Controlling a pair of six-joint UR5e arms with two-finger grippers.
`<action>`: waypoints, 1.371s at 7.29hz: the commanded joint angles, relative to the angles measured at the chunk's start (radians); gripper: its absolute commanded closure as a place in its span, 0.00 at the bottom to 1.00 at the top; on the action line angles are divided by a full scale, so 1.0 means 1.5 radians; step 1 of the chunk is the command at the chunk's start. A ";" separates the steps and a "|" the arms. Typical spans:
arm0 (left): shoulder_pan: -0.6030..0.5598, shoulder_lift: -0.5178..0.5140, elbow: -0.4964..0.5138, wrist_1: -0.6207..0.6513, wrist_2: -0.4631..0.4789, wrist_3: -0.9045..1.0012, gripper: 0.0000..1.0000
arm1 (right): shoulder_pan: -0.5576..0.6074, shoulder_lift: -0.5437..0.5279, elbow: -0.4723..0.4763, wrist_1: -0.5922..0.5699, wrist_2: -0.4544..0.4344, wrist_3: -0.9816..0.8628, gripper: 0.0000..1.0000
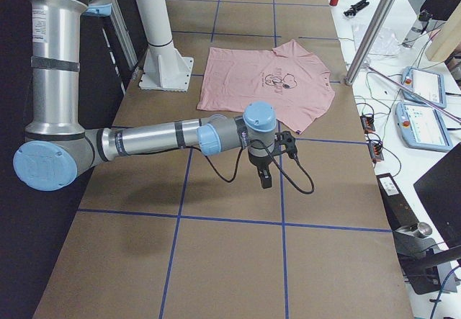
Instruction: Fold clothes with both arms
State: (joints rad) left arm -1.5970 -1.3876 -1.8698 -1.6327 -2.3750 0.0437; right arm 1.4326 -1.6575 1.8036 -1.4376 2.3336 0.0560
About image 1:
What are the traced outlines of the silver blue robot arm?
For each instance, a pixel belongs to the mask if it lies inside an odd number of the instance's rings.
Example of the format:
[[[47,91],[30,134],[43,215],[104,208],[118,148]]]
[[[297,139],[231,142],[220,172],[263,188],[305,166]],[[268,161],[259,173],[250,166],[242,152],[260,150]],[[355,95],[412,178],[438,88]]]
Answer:
[[[205,156],[246,151],[261,185],[279,137],[274,108],[254,102],[240,117],[221,115],[134,128],[87,130],[79,124],[80,21],[107,16],[114,0],[29,0],[32,5],[33,119],[14,154],[16,175],[29,187],[55,191],[117,157],[196,148]]]

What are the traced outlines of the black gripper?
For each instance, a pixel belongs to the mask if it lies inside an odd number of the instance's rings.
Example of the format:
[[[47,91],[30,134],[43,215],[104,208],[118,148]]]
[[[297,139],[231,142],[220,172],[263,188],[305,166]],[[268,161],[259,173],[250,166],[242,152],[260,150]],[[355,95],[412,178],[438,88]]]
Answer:
[[[261,141],[251,141],[248,154],[250,162],[257,167],[258,176],[263,189],[272,187],[272,175],[269,165],[272,162],[269,156],[274,150],[274,143],[265,145]]]

